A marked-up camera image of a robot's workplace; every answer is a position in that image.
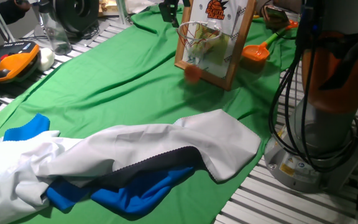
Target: backboard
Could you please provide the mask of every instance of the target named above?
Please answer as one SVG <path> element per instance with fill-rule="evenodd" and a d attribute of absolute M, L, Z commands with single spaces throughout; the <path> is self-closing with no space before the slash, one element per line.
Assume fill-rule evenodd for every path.
<path fill-rule="evenodd" d="M 230 90 L 254 15 L 255 0 L 190 0 L 190 4 L 183 12 L 182 23 L 195 21 L 203 25 L 188 26 L 181 31 L 187 38 L 207 41 L 192 45 L 192 41 L 180 38 L 175 65 L 182 69 L 196 65 L 203 70 L 203 79 Z M 219 38 L 208 41 L 217 35 L 217 28 L 221 32 Z M 193 54 L 199 49 L 203 49 L 201 54 Z"/>

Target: black fabric strip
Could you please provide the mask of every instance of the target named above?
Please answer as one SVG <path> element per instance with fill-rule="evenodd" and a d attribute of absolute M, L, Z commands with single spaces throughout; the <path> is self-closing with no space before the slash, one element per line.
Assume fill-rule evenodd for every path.
<path fill-rule="evenodd" d="M 87 186 L 123 188 L 138 175 L 169 169 L 180 165 L 197 164 L 202 161 L 201 154 L 196 147 L 186 146 L 153 156 L 131 166 L 98 177 L 87 184 Z"/>

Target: green handle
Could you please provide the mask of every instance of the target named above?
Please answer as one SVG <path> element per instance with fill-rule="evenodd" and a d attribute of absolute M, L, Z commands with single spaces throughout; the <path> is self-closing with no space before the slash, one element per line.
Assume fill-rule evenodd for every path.
<path fill-rule="evenodd" d="M 265 42 L 267 45 L 271 44 L 277 37 L 278 35 L 282 35 L 285 32 L 285 28 L 280 29 L 279 31 L 277 31 L 276 33 L 274 33 L 273 35 L 271 35 Z"/>

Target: sticker logo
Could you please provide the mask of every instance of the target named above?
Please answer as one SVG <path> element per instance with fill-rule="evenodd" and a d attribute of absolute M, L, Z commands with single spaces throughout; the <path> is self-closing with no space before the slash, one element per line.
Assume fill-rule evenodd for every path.
<path fill-rule="evenodd" d="M 208 14 L 208 18 L 223 20 L 224 19 L 223 10 L 225 10 L 226 8 L 224 7 L 224 5 L 227 2 L 228 1 L 222 2 L 222 0 L 210 0 L 210 2 L 208 3 L 208 7 L 205 10 L 205 13 Z"/>

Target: orange ball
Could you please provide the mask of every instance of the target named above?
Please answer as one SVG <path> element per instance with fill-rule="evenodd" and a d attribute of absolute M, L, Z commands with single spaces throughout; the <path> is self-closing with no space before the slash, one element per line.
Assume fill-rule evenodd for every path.
<path fill-rule="evenodd" d="M 196 65 L 188 65 L 185 68 L 185 80 L 190 83 L 197 83 L 202 74 L 202 69 L 198 68 Z"/>

